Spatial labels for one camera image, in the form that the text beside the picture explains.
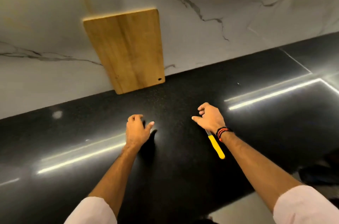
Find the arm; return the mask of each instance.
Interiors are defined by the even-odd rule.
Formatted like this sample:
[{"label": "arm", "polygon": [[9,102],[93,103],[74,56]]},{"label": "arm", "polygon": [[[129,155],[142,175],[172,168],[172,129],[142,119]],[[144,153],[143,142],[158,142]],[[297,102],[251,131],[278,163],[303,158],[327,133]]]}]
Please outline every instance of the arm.
[{"label": "arm", "polygon": [[[202,128],[215,133],[218,128],[225,126],[218,108],[206,102],[198,110],[202,117],[194,116],[192,119]],[[302,185],[282,168],[240,140],[234,133],[224,132],[221,139],[271,212],[282,194]]]},{"label": "arm", "polygon": [[154,122],[150,122],[144,129],[140,119],[142,117],[142,115],[137,114],[128,118],[126,145],[120,156],[88,195],[103,198],[113,210],[115,217],[118,216],[135,157],[141,146],[148,140],[150,130],[154,125]]}]

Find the yellow handle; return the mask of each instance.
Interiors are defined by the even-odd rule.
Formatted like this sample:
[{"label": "yellow handle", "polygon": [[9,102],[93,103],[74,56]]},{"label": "yellow handle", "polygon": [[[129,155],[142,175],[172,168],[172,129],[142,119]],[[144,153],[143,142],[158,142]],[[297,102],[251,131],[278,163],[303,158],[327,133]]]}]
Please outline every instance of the yellow handle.
[{"label": "yellow handle", "polygon": [[213,145],[213,148],[217,151],[220,159],[224,159],[225,158],[225,155],[223,153],[223,151],[221,150],[218,142],[215,140],[214,136],[213,135],[209,135],[209,139]]}]

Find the marble wall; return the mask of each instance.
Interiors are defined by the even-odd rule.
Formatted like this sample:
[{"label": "marble wall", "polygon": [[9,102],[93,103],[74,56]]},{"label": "marble wall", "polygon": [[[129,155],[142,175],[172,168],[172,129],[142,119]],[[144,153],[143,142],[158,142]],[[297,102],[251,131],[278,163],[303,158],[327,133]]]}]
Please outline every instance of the marble wall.
[{"label": "marble wall", "polygon": [[112,86],[82,19],[157,8],[165,74],[339,31],[339,0],[0,0],[0,119]]}]

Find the pink shirt sleeve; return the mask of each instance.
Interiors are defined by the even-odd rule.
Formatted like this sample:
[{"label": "pink shirt sleeve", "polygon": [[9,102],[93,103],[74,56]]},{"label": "pink shirt sleeve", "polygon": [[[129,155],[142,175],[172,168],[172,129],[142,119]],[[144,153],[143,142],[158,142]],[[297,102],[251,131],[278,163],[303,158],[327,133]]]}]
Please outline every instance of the pink shirt sleeve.
[{"label": "pink shirt sleeve", "polygon": [[117,220],[104,199],[86,197],[70,214],[65,224],[117,224]]},{"label": "pink shirt sleeve", "polygon": [[273,210],[277,224],[338,224],[339,210],[310,186],[297,186],[282,194]]}]

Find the hand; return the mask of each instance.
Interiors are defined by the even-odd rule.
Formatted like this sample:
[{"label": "hand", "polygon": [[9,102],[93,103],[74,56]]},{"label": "hand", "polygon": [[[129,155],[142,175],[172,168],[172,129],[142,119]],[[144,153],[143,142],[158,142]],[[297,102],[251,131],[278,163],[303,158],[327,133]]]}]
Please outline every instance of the hand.
[{"label": "hand", "polygon": [[225,126],[224,118],[218,108],[211,106],[208,102],[202,104],[198,108],[202,117],[193,116],[192,119],[202,128],[213,132],[217,132],[218,128]]},{"label": "hand", "polygon": [[128,118],[126,124],[126,146],[137,148],[138,150],[141,146],[148,140],[150,136],[150,130],[154,125],[154,121],[150,122],[146,128],[144,128],[141,118],[143,115],[135,114]]}]

